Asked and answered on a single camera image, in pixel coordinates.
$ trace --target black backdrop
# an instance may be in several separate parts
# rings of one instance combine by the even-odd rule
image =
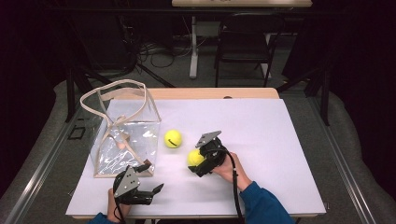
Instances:
[[[368,4],[334,63],[330,89],[345,103],[361,140],[362,159],[377,183],[396,199],[396,6],[390,1],[313,1],[323,9]],[[309,21],[298,36],[283,75],[294,78],[315,66],[336,23]]]
[[[62,76],[37,11],[15,4],[18,10],[0,3],[0,196],[40,135],[55,103],[53,85]]]

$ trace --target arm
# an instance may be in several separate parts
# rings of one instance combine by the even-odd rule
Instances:
[[[238,156],[232,153],[237,172],[237,187],[245,203],[245,219],[248,224],[255,223],[293,223],[292,218],[283,205],[270,191],[261,189],[256,182],[251,181],[245,173]],[[233,182],[233,167],[227,157],[221,166],[213,169],[228,182]]]
[[[102,213],[99,213],[98,215],[96,215],[94,219],[88,222],[89,224],[113,224],[120,222],[120,220],[118,219],[118,217],[120,217],[120,213],[119,210],[116,209],[116,202],[114,201],[113,189],[109,189],[107,191],[107,198],[108,198],[107,216],[103,215]],[[131,207],[132,206],[129,204],[128,205],[120,204],[121,212],[125,217],[129,214]]]

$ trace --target cable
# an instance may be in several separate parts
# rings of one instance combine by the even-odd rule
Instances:
[[[114,209],[114,216],[120,221],[121,224],[125,224],[126,221],[125,221],[125,218],[123,217],[123,214],[121,212],[120,202],[118,200],[116,200],[116,199],[114,199],[114,200],[116,201],[116,209],[119,210],[120,217],[118,217],[116,215],[116,209]]]
[[[236,208],[236,213],[238,214],[238,219],[240,224],[245,224],[245,220],[242,217],[242,212],[241,212],[241,207],[239,205],[239,198],[238,198],[238,189],[237,189],[237,177],[238,174],[236,173],[236,166],[235,166],[235,161],[233,160],[233,156],[228,150],[225,150],[227,155],[231,159],[231,164],[233,165],[233,200],[235,201],[235,208]]]

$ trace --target hand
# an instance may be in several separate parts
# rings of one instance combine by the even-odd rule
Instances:
[[[120,217],[119,210],[116,209],[116,202],[114,201],[114,194],[113,194],[113,189],[108,190],[108,204],[107,204],[107,219],[112,221],[112,222],[120,222],[118,217]],[[122,212],[122,215],[126,217],[129,212],[131,211],[131,205],[129,204],[120,204],[120,209]]]
[[[236,174],[237,174],[237,186],[239,190],[243,191],[251,184],[251,180],[248,178],[247,174],[242,167],[241,161],[238,156],[230,152],[233,156],[233,161],[235,162]],[[223,179],[230,183],[233,183],[233,164],[231,162],[230,156],[226,156],[224,163],[221,166],[215,167],[212,170],[213,173],[220,175]]]

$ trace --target blue jacket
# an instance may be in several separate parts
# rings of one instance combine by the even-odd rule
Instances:
[[[276,198],[266,189],[261,189],[253,181],[240,193],[245,203],[245,220],[247,224],[293,224],[294,221]],[[96,215],[89,224],[113,224],[102,213]]]

